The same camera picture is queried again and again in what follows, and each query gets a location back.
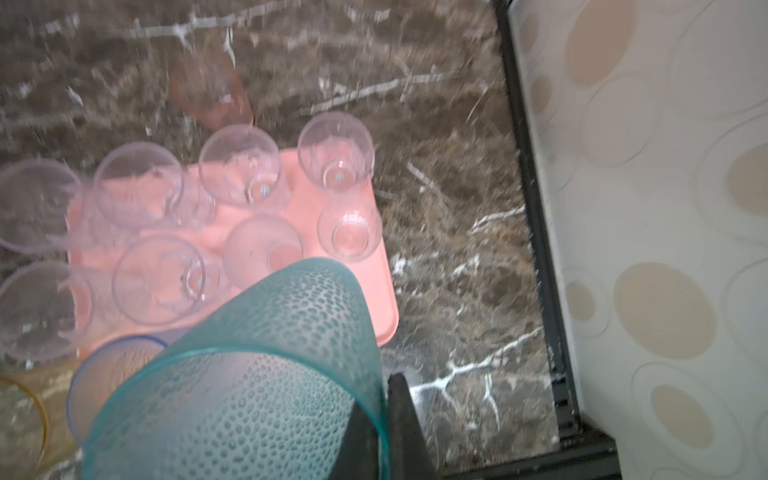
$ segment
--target brown marble countertop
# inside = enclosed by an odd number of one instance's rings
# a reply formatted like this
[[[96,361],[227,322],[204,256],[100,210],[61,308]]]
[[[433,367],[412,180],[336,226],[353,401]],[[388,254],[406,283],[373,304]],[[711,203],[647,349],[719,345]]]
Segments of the brown marble countertop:
[[[197,161],[209,132],[168,94],[184,48],[227,51],[281,147],[346,111],[376,143],[376,200],[402,371],[443,472],[558,447],[537,283],[493,7],[483,0],[8,0],[0,164],[92,173],[153,141]],[[32,259],[0,253],[3,276]],[[45,478],[77,478],[77,462]]]

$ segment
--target amber rim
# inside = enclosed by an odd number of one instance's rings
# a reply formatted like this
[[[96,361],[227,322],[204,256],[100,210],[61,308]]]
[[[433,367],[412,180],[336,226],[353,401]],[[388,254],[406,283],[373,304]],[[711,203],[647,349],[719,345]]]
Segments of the amber rim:
[[[40,463],[43,460],[43,456],[45,456],[45,449],[48,447],[48,436],[50,435],[50,427],[48,425],[48,413],[45,411],[45,407],[43,406],[43,402],[40,400],[40,397],[32,392],[26,385],[19,382],[18,380],[15,380],[13,378],[9,378],[7,376],[0,376],[0,383],[6,383],[8,385],[12,385],[17,387],[19,390],[24,392],[32,401],[35,403],[35,406],[38,407],[38,413],[40,414],[40,421],[43,424],[43,444],[40,447],[40,455],[38,456],[38,462],[34,467],[34,470],[37,471],[38,467],[40,466]]]

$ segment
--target beige oval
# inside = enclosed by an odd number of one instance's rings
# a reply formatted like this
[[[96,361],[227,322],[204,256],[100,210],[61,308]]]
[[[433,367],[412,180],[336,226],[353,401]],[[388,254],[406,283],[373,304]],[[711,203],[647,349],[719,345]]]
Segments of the beige oval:
[[[728,171],[727,184],[739,207],[768,217],[768,143],[742,155]]]
[[[531,104],[533,106],[533,111],[536,114],[540,114],[542,111],[546,110],[551,99],[552,80],[545,75],[533,80],[533,83],[531,83]]]
[[[538,38],[538,16],[531,14],[523,21],[520,26],[520,47],[523,54],[531,53],[533,46]]]
[[[659,385],[650,404],[664,427],[694,449],[708,449],[715,438],[712,421],[696,399],[672,385]]]
[[[565,287],[565,300],[568,303],[568,312],[581,322],[592,318],[597,310],[592,292],[581,282],[571,282]]]
[[[634,0],[592,0],[565,46],[565,67],[578,87],[606,78],[627,53],[637,26]]]
[[[626,269],[614,288],[619,320],[638,344],[668,359],[691,359],[714,342],[717,319],[701,288],[661,263]]]

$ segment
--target countertop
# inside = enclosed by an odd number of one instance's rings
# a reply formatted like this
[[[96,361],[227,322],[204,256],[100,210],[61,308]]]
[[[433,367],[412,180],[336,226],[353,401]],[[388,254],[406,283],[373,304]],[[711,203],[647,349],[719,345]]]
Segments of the countertop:
[[[210,132],[168,94],[184,48],[232,56],[257,125],[281,147],[314,114],[361,119],[376,144],[400,312],[382,363],[385,375],[405,373],[433,461],[466,471],[558,447],[491,3],[10,0],[3,9],[0,164],[41,156],[92,173],[129,141],[196,162]],[[3,277],[31,260],[3,251]],[[44,478],[77,478],[77,466]]]

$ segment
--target white wall with circle pattern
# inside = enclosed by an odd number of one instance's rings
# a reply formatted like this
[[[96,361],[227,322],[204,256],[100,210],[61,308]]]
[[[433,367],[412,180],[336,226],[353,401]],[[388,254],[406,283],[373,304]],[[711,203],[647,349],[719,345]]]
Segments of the white wall with circle pattern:
[[[510,20],[584,416],[630,480],[768,478],[768,0]]]

